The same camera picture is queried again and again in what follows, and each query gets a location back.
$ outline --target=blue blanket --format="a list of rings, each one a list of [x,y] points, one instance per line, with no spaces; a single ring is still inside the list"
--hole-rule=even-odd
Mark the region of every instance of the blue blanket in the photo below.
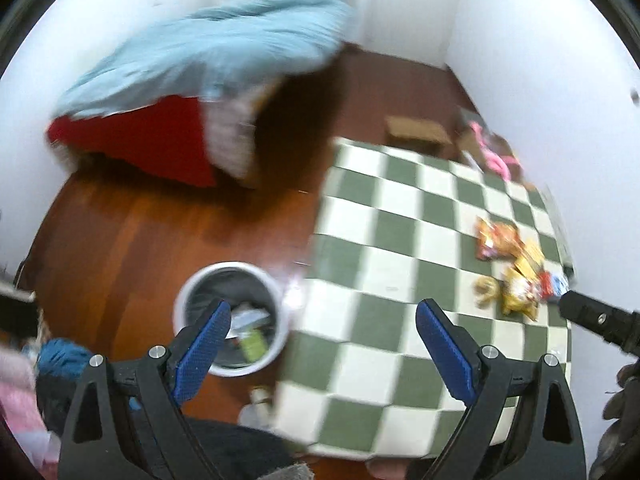
[[[340,49],[351,13],[343,0],[237,0],[157,23],[84,74],[55,116],[108,116],[174,94],[235,97],[314,72]]]

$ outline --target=checkered rug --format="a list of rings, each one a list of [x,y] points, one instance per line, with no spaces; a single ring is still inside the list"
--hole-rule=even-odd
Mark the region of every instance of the checkered rug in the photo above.
[[[476,306],[481,275],[508,262],[476,260],[478,216],[514,222],[561,272],[539,193],[454,162],[337,139],[306,279],[306,304],[278,382],[274,430],[315,454],[364,460],[443,449],[465,410],[453,399],[415,328],[434,298],[479,345],[508,358],[555,354],[570,373],[571,331],[555,306],[536,322]],[[506,438],[508,399],[494,443]]]

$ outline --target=food wrapper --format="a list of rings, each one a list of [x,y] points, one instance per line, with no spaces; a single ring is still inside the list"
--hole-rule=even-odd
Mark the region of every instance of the food wrapper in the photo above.
[[[264,336],[257,328],[241,334],[238,339],[242,355],[244,355],[250,363],[255,363],[265,355],[269,349]]]
[[[522,242],[517,227],[508,224],[488,222],[478,217],[476,237],[478,239],[476,248],[478,260],[491,260],[504,256],[517,258],[522,251]]]
[[[552,296],[562,296],[569,290],[569,281],[564,274],[540,272],[540,293],[546,300]]]
[[[502,313],[508,315],[511,312],[522,312],[535,321],[541,299],[540,281],[526,278],[513,267],[505,270],[504,279]]]
[[[478,306],[485,306],[500,296],[500,284],[491,276],[480,276],[474,283]]]
[[[533,240],[527,240],[514,266],[525,278],[535,281],[542,271],[544,261],[545,256],[542,254],[540,245]]]

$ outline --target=room floor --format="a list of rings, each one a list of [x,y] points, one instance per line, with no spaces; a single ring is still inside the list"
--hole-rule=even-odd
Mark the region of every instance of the room floor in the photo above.
[[[112,360],[137,358],[170,341],[174,299],[206,265],[249,262],[296,290],[332,136],[383,143],[384,117],[394,114],[436,120],[453,135],[459,105],[473,109],[451,72],[347,49],[323,72],[287,82],[260,116],[259,190],[223,176],[215,189],[195,189],[98,161],[56,199],[21,285],[37,291],[55,336]],[[208,376],[183,411],[235,422],[249,387],[273,384],[277,369]],[[362,463],[312,467],[319,479],[368,478]]]

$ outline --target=snack bag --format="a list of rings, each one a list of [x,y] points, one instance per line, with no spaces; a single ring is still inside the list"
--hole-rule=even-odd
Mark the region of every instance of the snack bag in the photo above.
[[[527,240],[522,248],[522,253],[514,265],[525,278],[535,281],[542,271],[544,261],[545,256],[542,254],[542,250],[537,242]]]
[[[564,274],[540,272],[540,290],[544,300],[559,297],[569,290],[569,281]]]
[[[476,258],[490,260],[500,256],[518,257],[522,242],[518,229],[500,222],[488,222],[478,217],[476,221]]]
[[[500,283],[491,276],[480,276],[474,283],[478,306],[485,306],[500,296]]]
[[[511,312],[522,312],[535,321],[541,299],[540,282],[526,278],[513,267],[504,271],[504,279],[502,313],[508,315]]]

